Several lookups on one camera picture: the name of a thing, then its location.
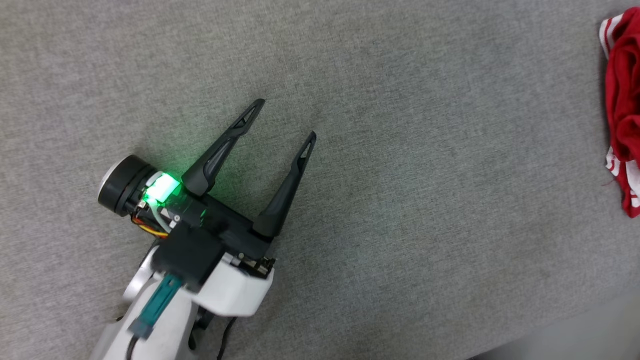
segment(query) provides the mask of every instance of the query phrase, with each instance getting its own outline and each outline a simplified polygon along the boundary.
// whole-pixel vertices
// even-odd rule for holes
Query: red and white cloth
[[[609,60],[605,101],[611,146],[606,166],[624,193],[623,209],[634,218],[640,215],[640,8],[603,21],[600,44]]]

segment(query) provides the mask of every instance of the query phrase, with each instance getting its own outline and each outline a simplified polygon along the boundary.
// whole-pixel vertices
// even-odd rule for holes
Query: gray fabric surface
[[[632,4],[4,0],[0,357],[88,357],[152,241],[102,175],[181,174],[258,97],[223,202],[257,214],[318,141],[226,359],[461,359],[637,286],[597,39]]]

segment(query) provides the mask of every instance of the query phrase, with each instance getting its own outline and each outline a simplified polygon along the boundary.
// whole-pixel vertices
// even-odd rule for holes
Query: white wire
[[[170,233],[171,227],[169,227],[169,225],[167,225],[166,222],[164,222],[164,220],[160,217],[160,214],[158,213],[157,203],[149,202],[149,208],[151,209],[151,213],[154,215],[154,218],[156,219],[158,225],[160,225],[160,227],[162,227],[167,234]]]

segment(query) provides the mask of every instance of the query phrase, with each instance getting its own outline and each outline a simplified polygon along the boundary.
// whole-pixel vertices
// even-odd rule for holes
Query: teal connector
[[[182,281],[180,281],[180,279],[173,275],[166,274],[154,294],[151,295],[151,298],[147,301],[140,315],[133,320],[129,326],[129,331],[138,338],[143,340],[148,339],[154,330],[158,318],[162,315],[167,305],[169,305],[173,296],[180,290],[181,286]]]

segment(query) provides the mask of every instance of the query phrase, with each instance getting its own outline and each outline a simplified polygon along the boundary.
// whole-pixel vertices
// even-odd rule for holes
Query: black cable
[[[129,342],[129,346],[127,347],[127,356],[125,356],[125,360],[131,360],[131,355],[133,355],[133,348],[136,346],[139,337],[133,336],[131,341]]]
[[[227,328],[225,332],[222,334],[222,344],[220,345],[220,351],[218,352],[218,360],[222,359],[222,355],[225,353],[225,347],[227,347],[227,339],[229,337],[229,333],[231,332],[231,326],[236,322],[237,318],[231,318],[229,323],[227,324]]]

